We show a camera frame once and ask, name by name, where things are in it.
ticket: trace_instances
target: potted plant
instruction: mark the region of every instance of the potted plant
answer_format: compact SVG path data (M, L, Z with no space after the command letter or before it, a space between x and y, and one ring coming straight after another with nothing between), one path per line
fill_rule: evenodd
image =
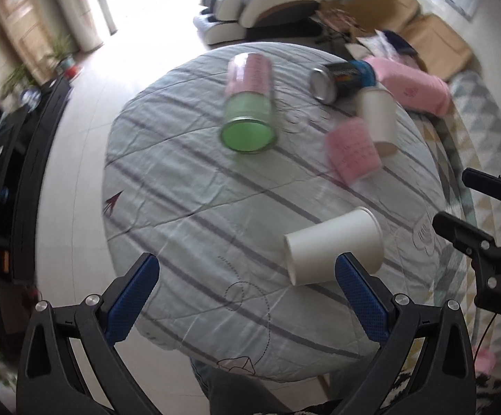
M72 80L80 73L80 67L75 63L72 51L69 48L70 36L60 36L52 41L52 53L45 56L55 64L56 71L64 73L67 79Z
M27 104L30 106L30 112L41 101L41 90L37 87L25 64L16 67L2 84L1 98L5 99L11 94L15 100L14 107Z
M18 98L25 89L34 84L35 81L29 75L26 65L17 66L2 84L1 98L5 99L10 94Z

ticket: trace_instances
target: cable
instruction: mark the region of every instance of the cable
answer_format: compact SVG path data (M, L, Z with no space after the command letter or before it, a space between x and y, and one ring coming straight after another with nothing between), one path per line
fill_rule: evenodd
M475 361L477 360L477 354L479 353L479 349L481 349L481 345L483 344L483 340L485 339L486 333L489 331L490 325L492 325L492 322L496 318L496 314L493 315L493 317L490 319L489 324L486 325L485 332L483 332L483 336L481 337L481 341L477 345L477 349L475 350L475 356L473 356L473 364L475 365Z

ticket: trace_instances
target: wooden door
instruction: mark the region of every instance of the wooden door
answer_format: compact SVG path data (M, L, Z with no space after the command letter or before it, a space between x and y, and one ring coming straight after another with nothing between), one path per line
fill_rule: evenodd
M53 76L45 55L51 38L30 0L0 0L0 23L34 79L43 84Z

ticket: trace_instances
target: black cabinet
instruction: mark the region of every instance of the black cabinet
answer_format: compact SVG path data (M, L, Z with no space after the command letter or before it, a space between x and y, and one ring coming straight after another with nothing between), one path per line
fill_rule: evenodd
M71 87L44 85L39 106L0 122L0 347L14 360L29 319L22 300L35 280L35 235L43 176Z

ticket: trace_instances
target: jeans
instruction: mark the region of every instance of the jeans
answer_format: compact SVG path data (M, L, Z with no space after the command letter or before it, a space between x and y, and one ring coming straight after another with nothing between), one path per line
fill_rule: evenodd
M344 372L331 373L329 399L345 399L351 395L365 377L373 356L363 357ZM293 412L257 379L218 370L193 358L191 367L210 402L211 415Z

